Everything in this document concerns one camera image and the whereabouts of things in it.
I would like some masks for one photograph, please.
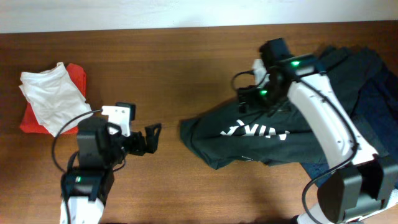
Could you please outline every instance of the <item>pile of clothes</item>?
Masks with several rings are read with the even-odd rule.
[[[62,62],[51,70],[40,73],[22,72],[19,86],[28,101],[24,118],[19,126],[25,133],[42,133],[56,136],[61,127],[72,118],[91,111],[85,103],[86,73],[79,65]],[[83,116],[70,123],[65,134],[78,132],[76,125]]]
[[[320,60],[358,131],[380,156],[390,154],[398,161],[398,78],[367,48],[353,52],[329,47]],[[234,160],[269,166],[299,162],[311,178],[328,169],[310,126],[291,103],[266,116],[250,108],[241,114],[238,101],[232,101],[200,118],[182,121],[180,137],[214,169]]]

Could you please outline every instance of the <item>wood grain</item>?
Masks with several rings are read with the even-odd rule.
[[[304,170],[256,162],[212,170],[180,142],[179,121],[234,97],[231,76],[251,68],[257,48],[278,37],[297,55],[330,44],[368,46],[398,73],[397,28],[397,21],[386,21],[1,34],[0,223],[59,221],[61,173],[50,158],[53,137],[18,128],[26,107],[18,89],[22,71],[79,64],[88,75],[92,108],[132,102],[135,131],[163,124],[159,150],[129,156],[116,173],[104,223],[248,223],[302,213],[301,192],[309,181]],[[66,164],[76,150],[76,137],[63,136],[57,158]],[[396,220],[393,208],[367,223]]]

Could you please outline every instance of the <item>white wall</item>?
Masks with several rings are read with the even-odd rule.
[[[398,0],[0,0],[0,32],[398,19]]]

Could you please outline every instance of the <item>green led light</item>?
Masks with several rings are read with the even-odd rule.
[[[297,66],[297,65],[300,64],[300,62],[299,62],[299,61],[293,61],[293,62],[291,62],[291,64],[292,64],[293,66]]]
[[[267,92],[268,92],[267,90],[261,90],[260,95],[265,96],[267,94]]]

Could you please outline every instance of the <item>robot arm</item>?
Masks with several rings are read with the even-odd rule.
[[[113,173],[126,164],[127,154],[155,153],[161,125],[146,127],[145,138],[141,132],[131,132],[135,108],[127,103],[103,106],[108,121],[90,117],[79,122],[79,151],[71,156],[61,179],[60,224],[98,224],[114,182]],[[77,156],[79,166],[72,167]],[[123,161],[120,168],[113,169]]]
[[[355,128],[322,64],[313,55],[293,57],[283,39],[268,41],[260,53],[269,73],[263,80],[268,82],[238,89],[239,110],[252,106],[273,114],[290,100],[309,123],[332,167],[327,172],[332,176],[318,189],[319,203],[311,210],[307,209],[305,193],[316,180],[306,186],[303,204],[309,213],[299,216],[297,222],[360,220],[391,206],[398,165],[388,156],[380,158]]]

